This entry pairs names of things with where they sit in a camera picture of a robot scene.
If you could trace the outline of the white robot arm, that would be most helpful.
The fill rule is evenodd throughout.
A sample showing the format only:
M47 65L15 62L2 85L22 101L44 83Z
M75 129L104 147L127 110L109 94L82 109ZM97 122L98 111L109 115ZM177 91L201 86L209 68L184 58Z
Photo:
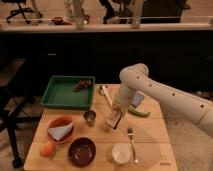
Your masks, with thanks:
M123 68L119 74L121 84L115 93L114 102L127 108L135 93L143 92L182 114L188 121L213 138L212 101L154 81L148 75L148 67L142 63Z

